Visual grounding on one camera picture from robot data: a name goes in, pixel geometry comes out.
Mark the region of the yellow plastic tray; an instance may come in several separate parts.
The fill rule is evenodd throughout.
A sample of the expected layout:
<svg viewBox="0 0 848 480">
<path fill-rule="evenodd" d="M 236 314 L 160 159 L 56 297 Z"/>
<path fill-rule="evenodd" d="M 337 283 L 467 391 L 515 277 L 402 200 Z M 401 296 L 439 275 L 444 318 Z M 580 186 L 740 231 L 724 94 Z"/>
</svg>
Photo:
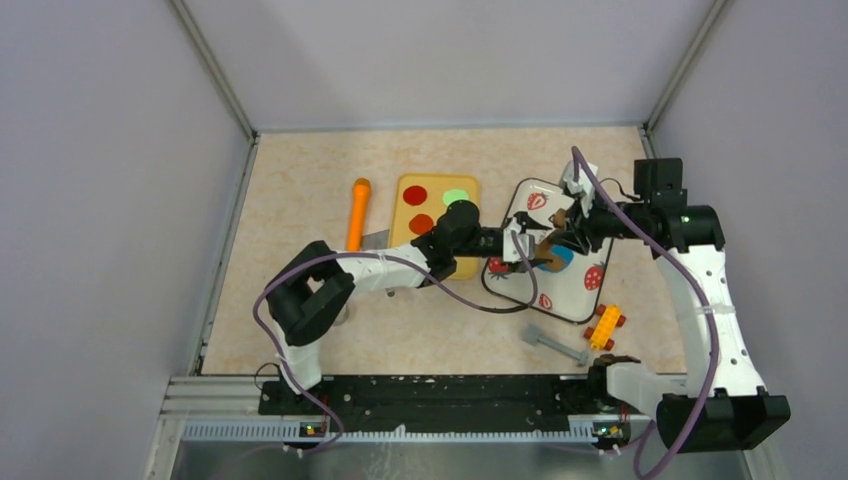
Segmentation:
<svg viewBox="0 0 848 480">
<path fill-rule="evenodd" d="M 442 173 L 406 173 L 397 181 L 388 247 L 395 248 L 429 232 L 448 206 L 468 200 L 480 206 L 476 177 Z"/>
</svg>

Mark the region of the yellow toy brick car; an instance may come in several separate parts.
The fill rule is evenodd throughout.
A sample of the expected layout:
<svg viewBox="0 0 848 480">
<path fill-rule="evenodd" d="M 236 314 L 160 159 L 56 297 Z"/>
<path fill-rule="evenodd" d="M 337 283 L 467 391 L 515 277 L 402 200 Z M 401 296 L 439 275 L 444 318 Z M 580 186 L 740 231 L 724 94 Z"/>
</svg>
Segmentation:
<svg viewBox="0 0 848 480">
<path fill-rule="evenodd" d="M 588 341 L 591 349 L 609 352 L 615 346 L 615 341 L 612 339 L 613 333 L 626 323 L 627 317 L 615 304 L 599 304 L 596 307 L 595 315 L 598 317 L 598 323 L 594 327 L 586 328 L 584 338 Z"/>
</svg>

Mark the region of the white strawberry enamel tray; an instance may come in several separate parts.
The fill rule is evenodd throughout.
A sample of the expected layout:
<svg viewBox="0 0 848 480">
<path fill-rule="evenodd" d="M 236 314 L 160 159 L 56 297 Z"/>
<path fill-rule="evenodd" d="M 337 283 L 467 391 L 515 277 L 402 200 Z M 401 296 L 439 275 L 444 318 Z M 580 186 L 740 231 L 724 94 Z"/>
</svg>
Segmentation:
<svg viewBox="0 0 848 480">
<path fill-rule="evenodd" d="M 535 221 L 551 226 L 549 217 L 571 204 L 572 199 L 556 184 L 527 178 L 518 183 L 506 215 L 510 217 L 518 211 L 526 211 Z M 599 303 L 612 245 L 613 241 L 606 239 L 597 252 L 588 255 L 574 252 L 570 266 L 559 273 L 536 268 L 538 292 L 534 308 L 572 324 L 590 321 Z M 480 278 L 483 288 L 490 294 L 519 305 L 526 303 L 533 293 L 528 274 L 510 273 L 498 259 L 487 262 Z"/>
</svg>

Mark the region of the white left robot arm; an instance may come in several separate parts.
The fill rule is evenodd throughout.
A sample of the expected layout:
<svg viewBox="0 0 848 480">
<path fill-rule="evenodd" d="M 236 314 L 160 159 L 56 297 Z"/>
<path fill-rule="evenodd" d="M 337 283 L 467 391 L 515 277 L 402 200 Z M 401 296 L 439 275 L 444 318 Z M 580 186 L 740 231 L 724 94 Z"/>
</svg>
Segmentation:
<svg viewBox="0 0 848 480">
<path fill-rule="evenodd" d="M 397 247 L 334 251 L 323 240 L 308 244 L 257 299 L 274 321 L 268 333 L 277 350 L 285 385 L 283 401 L 297 413 L 319 404 L 320 340 L 357 295 L 399 288 L 442 288 L 461 258 L 498 259 L 509 270 L 531 273 L 536 232 L 548 226 L 518 211 L 499 227 L 484 227 L 479 208 L 459 200 L 425 233 Z"/>
</svg>

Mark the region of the wooden roller tool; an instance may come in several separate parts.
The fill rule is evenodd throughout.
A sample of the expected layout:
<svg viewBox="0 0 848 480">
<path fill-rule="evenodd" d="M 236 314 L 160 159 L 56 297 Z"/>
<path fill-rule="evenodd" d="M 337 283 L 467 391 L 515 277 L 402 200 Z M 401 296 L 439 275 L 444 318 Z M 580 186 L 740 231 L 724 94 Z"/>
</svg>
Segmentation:
<svg viewBox="0 0 848 480">
<path fill-rule="evenodd" d="M 538 260 L 536 258 L 536 254 L 549 249 L 553 245 L 560 245 L 555 242 L 555 237 L 564 231 L 564 227 L 566 224 L 566 216 L 567 212 L 565 209 L 558 209 L 554 214 L 549 217 L 549 220 L 553 226 L 553 230 L 540 242 L 540 244 L 535 249 L 535 260 L 537 261 L 538 267 L 541 263 L 543 263 L 543 260 Z"/>
</svg>

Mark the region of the blue play dough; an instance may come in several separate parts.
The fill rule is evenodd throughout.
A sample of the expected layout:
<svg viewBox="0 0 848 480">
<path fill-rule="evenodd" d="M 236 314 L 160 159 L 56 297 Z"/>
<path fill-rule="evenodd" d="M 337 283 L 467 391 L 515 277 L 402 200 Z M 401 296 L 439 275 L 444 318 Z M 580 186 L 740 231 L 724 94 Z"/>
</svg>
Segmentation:
<svg viewBox="0 0 848 480">
<path fill-rule="evenodd" d="M 550 273 L 559 273 L 570 266 L 574 252 L 562 245 L 553 245 L 549 249 L 536 254 L 538 260 L 543 260 L 539 268 Z"/>
</svg>

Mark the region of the green dough disc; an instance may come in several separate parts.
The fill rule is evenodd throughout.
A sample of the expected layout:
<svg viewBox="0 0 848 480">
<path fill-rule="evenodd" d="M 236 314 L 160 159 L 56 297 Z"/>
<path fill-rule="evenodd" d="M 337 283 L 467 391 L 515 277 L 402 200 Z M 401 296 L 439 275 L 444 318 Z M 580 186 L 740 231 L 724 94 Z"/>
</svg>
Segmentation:
<svg viewBox="0 0 848 480">
<path fill-rule="evenodd" d="M 463 189 L 450 189 L 443 193 L 442 201 L 446 207 L 449 207 L 451 204 L 457 201 L 469 201 L 470 195 L 466 190 Z"/>
</svg>

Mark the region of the grey toy bolt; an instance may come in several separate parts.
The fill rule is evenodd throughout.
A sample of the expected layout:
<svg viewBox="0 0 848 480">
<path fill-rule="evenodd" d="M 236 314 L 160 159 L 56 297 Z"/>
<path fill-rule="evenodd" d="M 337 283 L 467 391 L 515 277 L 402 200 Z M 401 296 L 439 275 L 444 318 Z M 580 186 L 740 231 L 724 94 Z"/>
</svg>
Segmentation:
<svg viewBox="0 0 848 480">
<path fill-rule="evenodd" d="M 540 329 L 536 325 L 527 325 L 522 331 L 521 338 L 525 343 L 529 345 L 543 345 L 560 354 L 568 356 L 574 359 L 577 362 L 577 365 L 580 367 L 586 366 L 588 364 L 589 352 L 587 350 L 577 350 L 568 347 L 547 335 L 542 329 Z"/>
</svg>

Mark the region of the brown handled scraper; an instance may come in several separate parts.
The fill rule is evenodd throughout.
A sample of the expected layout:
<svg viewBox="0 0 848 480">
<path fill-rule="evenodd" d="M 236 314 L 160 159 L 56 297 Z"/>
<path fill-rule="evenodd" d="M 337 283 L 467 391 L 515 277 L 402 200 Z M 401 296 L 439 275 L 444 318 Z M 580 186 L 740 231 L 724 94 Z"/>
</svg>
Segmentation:
<svg viewBox="0 0 848 480">
<path fill-rule="evenodd" d="M 381 230 L 378 232 L 366 234 L 362 237 L 360 250 L 366 251 L 386 249 L 389 245 L 389 238 L 390 232 L 388 230 Z"/>
</svg>

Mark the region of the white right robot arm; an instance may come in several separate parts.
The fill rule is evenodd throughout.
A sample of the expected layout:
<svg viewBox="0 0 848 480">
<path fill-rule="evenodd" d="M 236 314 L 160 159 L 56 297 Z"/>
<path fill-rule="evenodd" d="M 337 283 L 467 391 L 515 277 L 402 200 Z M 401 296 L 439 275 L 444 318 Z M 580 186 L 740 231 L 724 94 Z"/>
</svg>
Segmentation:
<svg viewBox="0 0 848 480">
<path fill-rule="evenodd" d="M 753 364 L 726 278 L 725 237 L 716 211 L 691 205 L 679 158 L 634 163 L 634 200 L 616 202 L 578 148 L 561 186 L 574 198 L 558 241 L 575 252 L 607 239 L 637 239 L 670 292 L 683 340 L 686 377 L 677 384 L 641 361 L 605 354 L 590 369 L 589 404 L 612 412 L 623 402 L 649 416 L 678 453 L 752 450 L 791 417 Z"/>
</svg>

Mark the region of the orange toy rolling pin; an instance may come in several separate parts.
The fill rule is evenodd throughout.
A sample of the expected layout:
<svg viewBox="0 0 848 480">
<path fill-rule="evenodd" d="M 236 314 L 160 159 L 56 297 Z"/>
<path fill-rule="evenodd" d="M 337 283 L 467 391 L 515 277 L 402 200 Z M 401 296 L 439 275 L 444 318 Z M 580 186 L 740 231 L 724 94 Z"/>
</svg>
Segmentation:
<svg viewBox="0 0 848 480">
<path fill-rule="evenodd" d="M 352 203 L 346 238 L 348 251 L 358 251 L 361 248 L 371 193 L 372 186 L 367 178 L 360 177 L 355 180 L 351 190 Z"/>
</svg>

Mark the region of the dark red dough disc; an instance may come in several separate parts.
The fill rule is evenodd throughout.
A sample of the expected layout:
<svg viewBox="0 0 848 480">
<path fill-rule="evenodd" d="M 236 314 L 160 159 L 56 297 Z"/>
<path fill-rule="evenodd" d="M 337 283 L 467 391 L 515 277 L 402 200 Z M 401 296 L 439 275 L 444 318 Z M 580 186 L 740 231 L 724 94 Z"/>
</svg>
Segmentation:
<svg viewBox="0 0 848 480">
<path fill-rule="evenodd" d="M 409 230 L 416 236 L 429 232 L 434 227 L 434 219 L 427 214 L 417 214 L 408 223 Z"/>
</svg>

